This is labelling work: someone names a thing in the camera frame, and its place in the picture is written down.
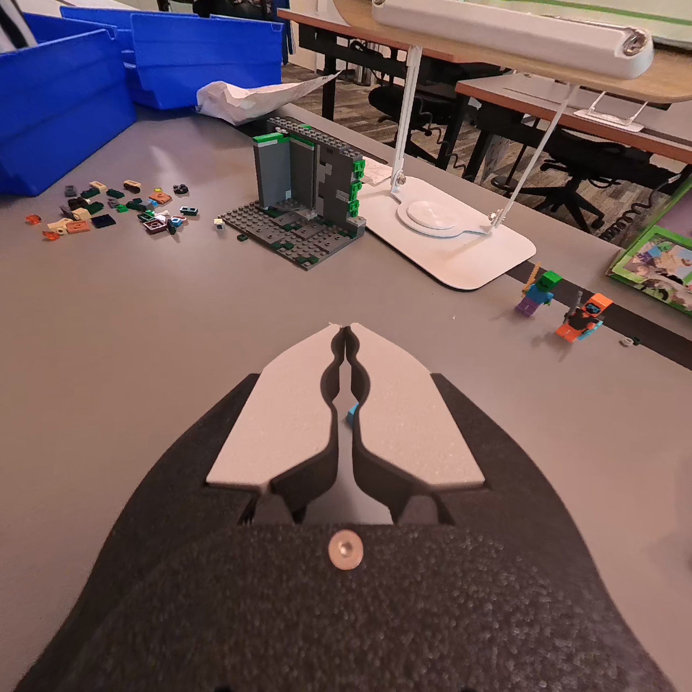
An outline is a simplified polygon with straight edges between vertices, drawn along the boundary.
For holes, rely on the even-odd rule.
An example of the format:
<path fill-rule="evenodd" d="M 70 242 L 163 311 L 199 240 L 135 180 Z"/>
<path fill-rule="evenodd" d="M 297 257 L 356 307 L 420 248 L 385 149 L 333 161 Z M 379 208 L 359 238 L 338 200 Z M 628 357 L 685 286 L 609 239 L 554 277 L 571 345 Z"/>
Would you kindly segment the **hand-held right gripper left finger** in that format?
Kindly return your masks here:
<path fill-rule="evenodd" d="M 206 476 L 211 487 L 255 497 L 254 521 L 301 524 L 338 474 L 345 331 L 330 324 L 261 372 Z"/>

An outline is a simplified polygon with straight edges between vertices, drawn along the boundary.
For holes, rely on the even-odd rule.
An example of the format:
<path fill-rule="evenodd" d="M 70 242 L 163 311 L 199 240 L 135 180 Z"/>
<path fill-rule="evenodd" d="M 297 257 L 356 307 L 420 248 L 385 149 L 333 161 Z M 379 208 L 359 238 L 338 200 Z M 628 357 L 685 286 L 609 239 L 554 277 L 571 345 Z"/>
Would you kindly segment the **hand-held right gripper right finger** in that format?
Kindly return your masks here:
<path fill-rule="evenodd" d="M 345 330 L 351 391 L 354 480 L 398 523 L 412 497 L 480 489 L 485 477 L 430 371 L 362 324 Z"/>

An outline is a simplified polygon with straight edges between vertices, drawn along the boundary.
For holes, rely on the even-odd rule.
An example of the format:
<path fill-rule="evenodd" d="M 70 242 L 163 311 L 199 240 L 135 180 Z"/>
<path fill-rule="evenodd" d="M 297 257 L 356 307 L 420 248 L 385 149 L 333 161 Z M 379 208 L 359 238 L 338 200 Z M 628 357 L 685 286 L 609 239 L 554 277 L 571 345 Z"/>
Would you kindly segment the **green headed toy minifigure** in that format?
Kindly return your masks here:
<path fill-rule="evenodd" d="M 563 280 L 563 277 L 554 271 L 539 272 L 539 276 L 540 280 L 536 281 L 527 297 L 514 307 L 514 310 L 523 316 L 531 317 L 540 306 L 549 306 L 554 297 L 553 289 Z"/>

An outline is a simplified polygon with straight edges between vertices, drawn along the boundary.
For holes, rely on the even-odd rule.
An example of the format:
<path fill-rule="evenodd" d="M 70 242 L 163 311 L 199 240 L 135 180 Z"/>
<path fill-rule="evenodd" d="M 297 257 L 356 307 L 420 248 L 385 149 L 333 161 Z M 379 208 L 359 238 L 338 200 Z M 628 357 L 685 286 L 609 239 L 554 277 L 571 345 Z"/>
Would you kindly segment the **small orange grey brick model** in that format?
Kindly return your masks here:
<path fill-rule="evenodd" d="M 595 332 L 603 324 L 603 312 L 613 305 L 613 301 L 601 293 L 594 293 L 582 302 L 583 294 L 582 290 L 577 292 L 575 303 L 554 332 L 570 343 L 582 341 Z"/>

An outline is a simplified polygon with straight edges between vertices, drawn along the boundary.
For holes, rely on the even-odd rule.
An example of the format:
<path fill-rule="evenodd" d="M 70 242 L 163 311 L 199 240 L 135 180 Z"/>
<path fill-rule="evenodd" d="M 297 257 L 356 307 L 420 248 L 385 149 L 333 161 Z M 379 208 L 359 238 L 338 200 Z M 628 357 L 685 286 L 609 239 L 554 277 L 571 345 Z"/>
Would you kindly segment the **grey brick building model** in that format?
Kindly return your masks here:
<path fill-rule="evenodd" d="M 253 137 L 258 200 L 224 223 L 308 271 L 367 230 L 359 213 L 363 153 L 292 117 L 264 120 Z"/>

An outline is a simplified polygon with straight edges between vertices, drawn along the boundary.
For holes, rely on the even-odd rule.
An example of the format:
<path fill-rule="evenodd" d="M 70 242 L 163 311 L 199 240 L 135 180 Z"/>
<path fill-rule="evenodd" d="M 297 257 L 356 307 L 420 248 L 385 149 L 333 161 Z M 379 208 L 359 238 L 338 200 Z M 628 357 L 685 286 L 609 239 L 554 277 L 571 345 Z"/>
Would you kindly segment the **scatter of small loose bricks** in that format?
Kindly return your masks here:
<path fill-rule="evenodd" d="M 191 220 L 201 216 L 199 206 L 190 202 L 189 187 L 174 185 L 170 190 L 126 179 L 119 186 L 91 181 L 85 186 L 58 187 L 55 203 L 39 211 L 33 203 L 22 215 L 23 225 L 40 233 L 41 241 L 54 244 L 63 238 L 95 230 L 114 230 L 133 222 L 149 238 L 177 238 Z"/>

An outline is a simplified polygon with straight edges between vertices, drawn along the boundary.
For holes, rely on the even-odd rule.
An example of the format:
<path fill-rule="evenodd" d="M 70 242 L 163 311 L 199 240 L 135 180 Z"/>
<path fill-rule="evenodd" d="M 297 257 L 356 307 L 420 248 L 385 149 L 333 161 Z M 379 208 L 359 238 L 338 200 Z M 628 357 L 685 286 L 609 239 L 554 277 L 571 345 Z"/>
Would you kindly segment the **brick set cardboard box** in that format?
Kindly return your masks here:
<path fill-rule="evenodd" d="M 691 315 L 691 179 L 653 213 L 607 276 Z"/>

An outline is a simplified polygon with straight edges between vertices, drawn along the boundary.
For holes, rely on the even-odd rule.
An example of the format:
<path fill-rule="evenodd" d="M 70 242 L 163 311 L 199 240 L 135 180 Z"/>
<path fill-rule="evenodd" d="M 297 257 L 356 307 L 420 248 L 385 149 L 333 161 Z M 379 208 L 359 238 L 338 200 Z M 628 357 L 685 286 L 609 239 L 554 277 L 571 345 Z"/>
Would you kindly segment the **black office chair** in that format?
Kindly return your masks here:
<path fill-rule="evenodd" d="M 383 114 L 378 122 L 382 123 L 388 120 L 399 124 L 403 87 L 388 83 L 376 86 L 369 92 L 368 102 Z M 423 132 L 426 137 L 430 137 L 434 132 L 437 132 L 440 138 L 443 138 L 441 126 L 446 126 L 449 123 L 452 110 L 452 99 L 427 91 L 416 91 L 409 120 L 405 152 L 411 156 L 427 160 L 429 163 L 434 163 L 436 159 L 432 154 L 412 142 L 412 133 L 419 131 Z"/>
<path fill-rule="evenodd" d="M 545 146 L 548 157 L 541 165 L 565 172 L 569 180 L 562 186 L 524 187 L 529 196 L 542 196 L 544 201 L 535 207 L 538 212 L 557 212 L 563 206 L 585 232 L 600 229 L 604 213 L 578 193 L 579 186 L 589 181 L 593 186 L 610 187 L 629 181 L 654 189 L 664 186 L 675 176 L 668 169 L 651 163 L 651 153 L 610 141 L 592 141 L 557 127 Z"/>

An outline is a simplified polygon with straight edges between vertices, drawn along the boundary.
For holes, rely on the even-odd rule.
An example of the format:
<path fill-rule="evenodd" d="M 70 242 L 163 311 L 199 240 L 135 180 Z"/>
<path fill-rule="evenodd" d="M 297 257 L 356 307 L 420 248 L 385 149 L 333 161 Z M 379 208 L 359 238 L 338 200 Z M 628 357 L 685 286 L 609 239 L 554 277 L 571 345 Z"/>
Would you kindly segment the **white crumpled paper bag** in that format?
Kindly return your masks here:
<path fill-rule="evenodd" d="M 243 125 L 295 102 L 332 82 L 340 74 L 321 75 L 296 83 L 273 84 L 244 89 L 227 82 L 211 82 L 196 92 L 198 114 Z"/>

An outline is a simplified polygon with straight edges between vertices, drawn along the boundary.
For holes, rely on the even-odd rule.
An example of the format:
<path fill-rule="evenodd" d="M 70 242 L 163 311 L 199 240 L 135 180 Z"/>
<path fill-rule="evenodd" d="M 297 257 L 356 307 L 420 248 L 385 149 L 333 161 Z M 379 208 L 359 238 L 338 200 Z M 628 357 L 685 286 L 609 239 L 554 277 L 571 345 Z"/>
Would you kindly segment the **clear plastic stand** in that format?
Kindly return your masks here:
<path fill-rule="evenodd" d="M 605 91 L 602 91 L 599 96 L 593 101 L 588 109 L 580 109 L 574 112 L 575 117 L 580 117 L 584 120 L 589 120 L 593 123 L 599 123 L 601 125 L 607 125 L 609 127 L 619 129 L 625 132 L 639 133 L 643 130 L 644 126 L 642 124 L 636 123 L 635 120 L 638 115 L 648 106 L 648 101 L 644 101 L 639 109 L 628 118 L 622 118 L 615 116 L 613 114 L 608 114 L 606 112 L 598 111 L 596 106 L 599 104 L 603 96 L 606 95 Z"/>

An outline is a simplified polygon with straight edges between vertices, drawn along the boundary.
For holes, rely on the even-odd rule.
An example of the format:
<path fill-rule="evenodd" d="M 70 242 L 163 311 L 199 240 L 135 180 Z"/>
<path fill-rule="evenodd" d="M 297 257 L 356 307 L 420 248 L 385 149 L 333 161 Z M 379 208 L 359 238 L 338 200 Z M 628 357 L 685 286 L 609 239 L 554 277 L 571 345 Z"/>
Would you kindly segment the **wooden top office table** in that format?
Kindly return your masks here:
<path fill-rule="evenodd" d="M 459 81 L 455 90 L 481 104 L 475 116 L 480 135 L 465 175 L 474 181 L 491 136 L 534 148 L 542 134 L 523 118 L 549 122 L 569 87 L 547 77 L 510 73 Z M 691 101 L 643 103 L 581 88 L 544 152 L 541 170 L 565 173 L 567 180 L 548 187 L 525 185 L 520 200 L 542 198 L 536 210 L 557 212 L 563 206 L 582 230 L 600 230 L 603 213 L 591 203 L 585 206 L 578 194 L 584 182 L 635 183 L 670 197 L 691 182 Z"/>
<path fill-rule="evenodd" d="M 342 19 L 336 18 L 337 12 L 331 14 L 314 12 L 296 12 L 287 8 L 278 9 L 278 17 L 295 22 L 298 25 L 298 45 L 301 48 L 312 50 L 318 55 L 324 56 L 324 74 L 336 73 L 336 63 L 342 60 L 345 63 L 362 66 L 374 72 L 389 75 L 390 77 L 404 78 L 407 68 L 405 60 L 399 59 L 399 52 L 406 52 L 407 45 L 396 42 L 382 32 L 368 34 L 365 30 L 359 30 L 347 25 Z M 342 45 L 339 39 L 357 41 L 361 44 L 377 44 L 390 49 L 390 57 L 384 57 L 375 53 L 373 49 L 358 49 Z M 420 71 L 417 81 L 417 90 L 430 93 L 434 96 L 451 101 L 452 124 L 463 124 L 463 118 L 469 107 L 469 96 L 463 96 L 454 90 L 455 83 L 451 85 L 433 85 L 428 80 L 433 61 L 446 62 L 452 65 L 476 64 L 476 59 L 460 59 L 446 55 L 434 57 L 432 53 L 424 49 L 421 57 Z"/>

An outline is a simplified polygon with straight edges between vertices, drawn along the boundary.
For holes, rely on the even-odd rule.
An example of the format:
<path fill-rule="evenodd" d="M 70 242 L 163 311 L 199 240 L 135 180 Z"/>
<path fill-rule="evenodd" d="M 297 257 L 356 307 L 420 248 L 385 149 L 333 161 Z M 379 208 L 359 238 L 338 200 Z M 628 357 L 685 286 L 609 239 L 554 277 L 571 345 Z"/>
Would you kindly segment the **open instruction booklet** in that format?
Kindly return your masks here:
<path fill-rule="evenodd" d="M 656 42 L 691 46 L 690 1 L 537 1 L 541 13 L 649 31 Z"/>

